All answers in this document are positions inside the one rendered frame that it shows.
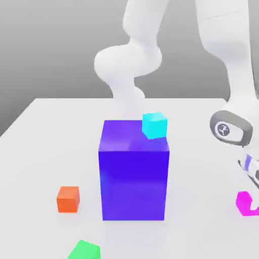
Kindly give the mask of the small orange cube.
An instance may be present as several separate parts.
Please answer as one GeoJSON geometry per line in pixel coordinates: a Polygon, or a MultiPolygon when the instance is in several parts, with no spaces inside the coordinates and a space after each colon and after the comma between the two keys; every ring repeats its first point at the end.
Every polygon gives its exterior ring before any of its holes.
{"type": "Polygon", "coordinates": [[[58,212],[77,213],[80,203],[78,186],[62,186],[57,195],[58,212]]]}

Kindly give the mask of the small cyan cube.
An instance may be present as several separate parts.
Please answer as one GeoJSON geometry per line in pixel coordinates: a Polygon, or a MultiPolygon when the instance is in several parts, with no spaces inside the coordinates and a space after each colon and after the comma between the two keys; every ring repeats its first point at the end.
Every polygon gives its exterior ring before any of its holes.
{"type": "Polygon", "coordinates": [[[167,136],[167,118],[161,112],[146,113],[142,116],[142,132],[149,139],[167,136]]]}

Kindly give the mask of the large purple box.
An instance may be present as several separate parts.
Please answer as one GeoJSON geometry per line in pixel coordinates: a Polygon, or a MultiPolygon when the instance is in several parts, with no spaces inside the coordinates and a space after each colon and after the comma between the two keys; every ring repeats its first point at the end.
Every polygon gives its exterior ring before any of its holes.
{"type": "Polygon", "coordinates": [[[166,138],[149,140],[140,120],[105,120],[98,157],[103,220],[164,220],[166,138]]]}

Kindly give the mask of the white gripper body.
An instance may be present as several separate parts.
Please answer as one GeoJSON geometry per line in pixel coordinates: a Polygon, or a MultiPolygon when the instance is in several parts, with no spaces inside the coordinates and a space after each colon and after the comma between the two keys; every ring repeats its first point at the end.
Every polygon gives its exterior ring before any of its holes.
{"type": "Polygon", "coordinates": [[[239,159],[244,183],[242,187],[247,192],[249,210],[259,210],[259,160],[239,159]]]}

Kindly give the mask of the small magenta cube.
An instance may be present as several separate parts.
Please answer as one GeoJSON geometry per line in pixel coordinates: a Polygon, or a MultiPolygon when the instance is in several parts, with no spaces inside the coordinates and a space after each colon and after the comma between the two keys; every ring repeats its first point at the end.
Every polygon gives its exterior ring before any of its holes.
{"type": "Polygon", "coordinates": [[[236,206],[244,217],[259,216],[259,207],[251,209],[252,197],[247,191],[240,191],[237,194],[236,206]]]}

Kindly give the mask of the small green cube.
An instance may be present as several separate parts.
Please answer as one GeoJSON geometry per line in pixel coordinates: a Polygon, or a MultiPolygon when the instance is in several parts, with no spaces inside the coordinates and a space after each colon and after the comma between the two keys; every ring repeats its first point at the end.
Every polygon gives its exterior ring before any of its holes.
{"type": "Polygon", "coordinates": [[[100,247],[79,240],[67,259],[101,259],[100,247]]]}

